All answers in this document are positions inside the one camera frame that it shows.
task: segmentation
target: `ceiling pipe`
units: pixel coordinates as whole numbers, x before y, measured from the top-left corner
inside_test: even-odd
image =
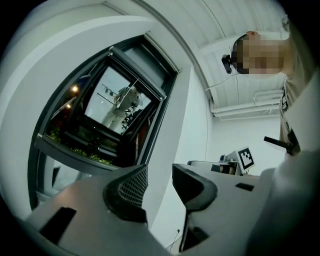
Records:
[[[272,95],[265,95],[265,96],[258,96],[255,98],[256,102],[272,100],[272,99],[280,99],[282,97],[282,93],[272,94]]]
[[[265,95],[275,95],[275,94],[283,94],[283,90],[266,90],[266,91],[257,91],[254,94],[254,97],[265,96]]]
[[[253,119],[253,118],[276,118],[280,117],[279,114],[265,114],[265,115],[258,115],[258,116],[248,116],[248,117],[232,117],[232,118],[221,118],[221,121],[232,121],[232,120],[242,120],[242,119]]]
[[[209,102],[210,102],[210,111],[212,113],[220,113],[220,112],[226,112],[226,111],[232,111],[232,110],[241,110],[241,109],[246,109],[246,108],[253,108],[253,107],[256,107],[256,106],[279,104],[280,103],[280,98],[264,100],[264,101],[258,101],[258,102],[252,101],[252,102],[245,103],[245,104],[225,106],[225,107],[219,107],[219,108],[215,108],[212,99],[210,99]]]
[[[279,104],[263,105],[263,106],[256,106],[256,107],[249,107],[249,108],[235,109],[235,110],[230,110],[230,111],[225,111],[220,113],[214,113],[214,116],[224,117],[224,116],[238,115],[238,114],[244,114],[244,113],[250,113],[250,112],[278,110],[278,109],[279,109]]]

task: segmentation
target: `light fixture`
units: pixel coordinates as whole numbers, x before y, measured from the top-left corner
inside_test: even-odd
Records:
[[[74,91],[75,93],[78,91],[78,86],[74,86],[74,87],[72,87],[72,91]]]

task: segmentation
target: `black cable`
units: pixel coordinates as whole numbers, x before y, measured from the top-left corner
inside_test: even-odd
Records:
[[[171,252],[172,246],[174,245],[174,243],[175,243],[175,241],[176,241],[176,238],[177,238],[177,236],[178,236],[178,234],[179,234],[179,232],[180,232],[180,229],[178,229],[178,231],[177,231],[177,232],[178,232],[178,233],[176,234],[176,236],[175,236],[175,238],[174,238],[174,240],[173,240],[173,243],[171,244],[171,247],[170,247],[169,253]]]

